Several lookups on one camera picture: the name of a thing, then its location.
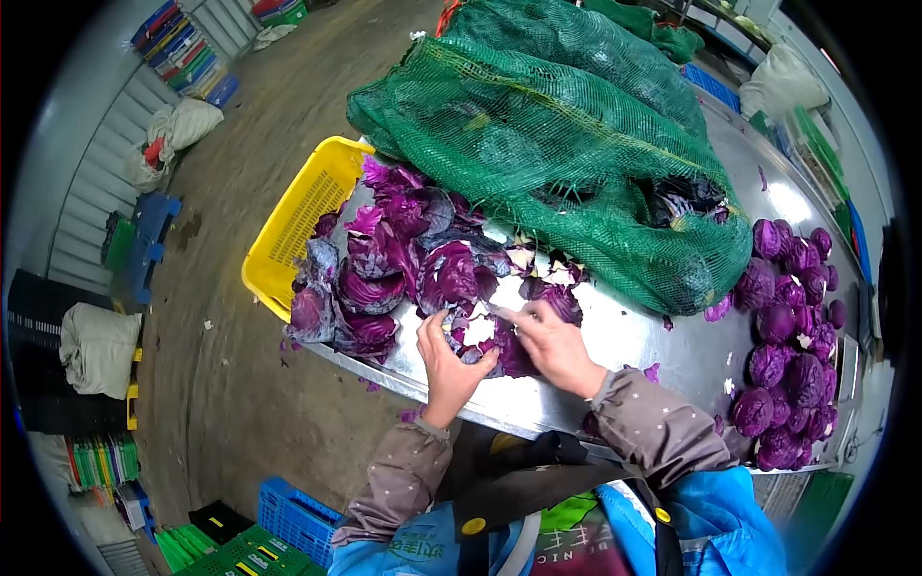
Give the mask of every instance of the left hand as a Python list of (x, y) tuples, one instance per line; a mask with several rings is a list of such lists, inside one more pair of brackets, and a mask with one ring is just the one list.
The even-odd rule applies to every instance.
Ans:
[(462, 362), (445, 341), (442, 322), (447, 315), (448, 310), (433, 314), (416, 331), (416, 348), (426, 363), (429, 379), (429, 403), (421, 417), (441, 429), (448, 428), (500, 356), (499, 347), (494, 347), (476, 364)]

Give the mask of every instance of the yellow button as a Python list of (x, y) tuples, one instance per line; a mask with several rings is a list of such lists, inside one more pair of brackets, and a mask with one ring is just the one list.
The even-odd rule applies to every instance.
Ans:
[(483, 518), (472, 518), (465, 522), (463, 526), (461, 526), (461, 534), (465, 536), (476, 534), (483, 530), (486, 525), (487, 521)]

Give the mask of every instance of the wet stain on floor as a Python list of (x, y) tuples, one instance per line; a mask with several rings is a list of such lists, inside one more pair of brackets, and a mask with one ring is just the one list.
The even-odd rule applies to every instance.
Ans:
[(195, 212), (192, 215), (192, 219), (183, 224), (183, 227), (179, 229), (179, 245), (176, 246), (176, 250), (185, 252), (185, 249), (189, 247), (189, 241), (198, 236), (198, 231), (201, 229), (202, 215), (199, 212)]

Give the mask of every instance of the stainless steel table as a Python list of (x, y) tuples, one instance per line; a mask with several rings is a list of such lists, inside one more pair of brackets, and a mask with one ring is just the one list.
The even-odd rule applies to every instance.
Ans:
[[(840, 330), (838, 360), (843, 376), (840, 392), (839, 426), (828, 441), (814, 447), (820, 461), (814, 466), (829, 467), (837, 464), (843, 439), (850, 435), (857, 421), (860, 404), (857, 347), (846, 344), (843, 336), (855, 338), (857, 334), (857, 287), (860, 276), (857, 261), (837, 232), (832, 217), (821, 206), (820, 197), (797, 174), (790, 162), (745, 121), (725, 104), (709, 94), (699, 91), (702, 109), (708, 126), (708, 135), (716, 155), (724, 164), (727, 174), (742, 203), (754, 221), (764, 217), (784, 218), (796, 233), (809, 236), (817, 226), (824, 226), (833, 234), (833, 254), (830, 263), (839, 271), (840, 288), (827, 296), (827, 302), (842, 299), (849, 309), (848, 325)], [(763, 190), (760, 168), (767, 182)], [(349, 200), (341, 221), (351, 221), (358, 206), (371, 201), (371, 191), (359, 183)], [(497, 240), (504, 240), (510, 230), (488, 224), (485, 232)], [(345, 254), (345, 232), (337, 228), (333, 236), (340, 253)], [(538, 256), (537, 264), (548, 265), (546, 255)], [(509, 276), (500, 280), (493, 303), (518, 310), (524, 301), (517, 294), (521, 280)], [(747, 356), (753, 348), (751, 315), (732, 310), (717, 323), (707, 323), (702, 314), (693, 317), (674, 317), (675, 327), (668, 332), (663, 318), (614, 294), (608, 287), (593, 280), (573, 290), (583, 307), (585, 318), (583, 335), (590, 357), (610, 369), (619, 370), (624, 364), (646, 368), (660, 363), (659, 378), (663, 386), (679, 391), (694, 404), (711, 414), (726, 417), (731, 405), (728, 386), (744, 388), (743, 373)], [(382, 386), (409, 398), (426, 401), (426, 372), (416, 349), (416, 329), (420, 318), (415, 306), (408, 300), (398, 306), (393, 315), (401, 323), (397, 334), (397, 348), (383, 367), (349, 358), (334, 352), (326, 345), (309, 348)], [(572, 394), (561, 392), (540, 378), (503, 377), (483, 382), (461, 417), (485, 426), (525, 438), (558, 429), (577, 434), (586, 442), (582, 421), (586, 404)], [(745, 459), (751, 441), (731, 429), (725, 433), (731, 451)], [(596, 455), (611, 456), (607, 447), (593, 446)]]

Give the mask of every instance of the blue jacket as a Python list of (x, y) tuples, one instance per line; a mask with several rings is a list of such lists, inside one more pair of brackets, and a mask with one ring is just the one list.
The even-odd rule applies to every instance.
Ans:
[[(600, 486), (596, 494), (634, 574), (656, 576), (654, 531), (644, 518), (646, 510), (612, 486)], [(659, 497), (678, 532), (686, 574), (785, 573), (781, 541), (755, 502), (750, 473), (745, 468), (690, 473)], [(508, 534), (501, 531), (491, 535), (491, 576), (505, 562), (521, 529), (519, 521), (510, 524)], [(456, 574), (458, 553), (452, 504), (445, 502), (404, 523), (389, 543), (358, 541), (336, 548), (329, 574)], [(523, 575), (531, 571), (534, 561), (533, 552)]]

